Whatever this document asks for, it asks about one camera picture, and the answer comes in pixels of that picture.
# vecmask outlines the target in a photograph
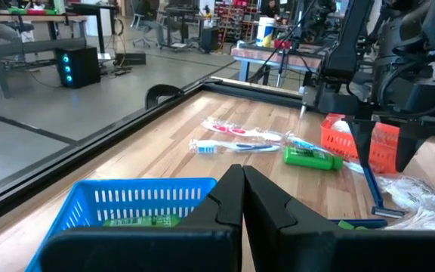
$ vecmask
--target green toothpaste tube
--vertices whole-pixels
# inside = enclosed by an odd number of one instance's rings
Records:
[[[175,227],[179,224],[177,215],[155,215],[139,218],[108,219],[103,223],[104,227]]]
[[[283,151],[283,160],[287,164],[299,165],[322,170],[338,170],[344,164],[341,157],[321,150],[286,147]]]

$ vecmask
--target blue plastic basket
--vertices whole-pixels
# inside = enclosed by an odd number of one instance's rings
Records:
[[[57,218],[26,269],[40,272],[42,246],[62,230],[102,226],[106,219],[150,215],[185,217],[216,185],[213,178],[87,180],[73,185]]]

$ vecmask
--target orange basket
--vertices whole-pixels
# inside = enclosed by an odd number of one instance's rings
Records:
[[[344,117],[340,114],[328,114],[322,122],[322,147],[345,159],[359,158],[353,136],[332,128],[335,122]],[[377,173],[397,173],[396,151],[399,128],[381,123],[375,124],[370,144],[369,163]]]

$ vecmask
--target blue toothbrush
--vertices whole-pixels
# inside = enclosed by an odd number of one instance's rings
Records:
[[[197,153],[217,153],[218,147],[226,147],[234,152],[273,152],[279,146],[274,144],[241,144],[214,140],[201,140],[193,142]]]

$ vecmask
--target toothbrush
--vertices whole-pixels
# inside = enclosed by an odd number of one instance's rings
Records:
[[[229,132],[228,127],[226,127],[225,125],[215,125],[215,124],[212,124],[211,122],[203,122],[202,126],[209,129],[209,130],[216,131],[216,132],[223,132],[223,133]]]
[[[305,148],[305,149],[309,149],[309,150],[320,150],[320,151],[332,154],[330,151],[325,150],[321,147],[318,147],[314,144],[308,143],[307,141],[303,141],[298,137],[290,136],[290,137],[288,137],[288,141],[292,142],[294,145],[296,145],[297,147],[300,147],[300,148]]]
[[[266,141],[281,141],[281,136],[279,134],[270,133],[270,132],[259,132],[256,129],[251,131],[247,131],[241,128],[229,128],[225,125],[216,125],[212,124],[212,122],[203,122],[202,126],[216,132],[222,133],[231,133],[234,135],[242,136],[242,137],[257,137],[263,138]]]
[[[323,148],[317,147],[314,144],[310,144],[307,141],[303,141],[300,138],[297,137],[288,137],[288,140],[291,141],[294,145],[296,145],[297,147],[301,147],[301,148],[306,148],[306,149],[310,149],[310,150],[320,150],[329,154],[332,154],[330,151],[325,150]],[[363,174],[363,168],[362,166],[360,166],[360,164],[355,163],[355,162],[350,162],[345,160],[344,161],[344,165],[347,166],[350,170],[355,171],[357,173]]]
[[[241,144],[225,141],[201,140],[193,143],[197,153],[217,153],[218,147],[226,147],[234,152],[273,152],[279,146],[272,144]]]
[[[259,132],[256,129],[247,131],[240,128],[231,128],[229,130],[234,135],[239,135],[242,137],[258,137],[263,138],[266,141],[281,141],[281,136],[270,132]]]

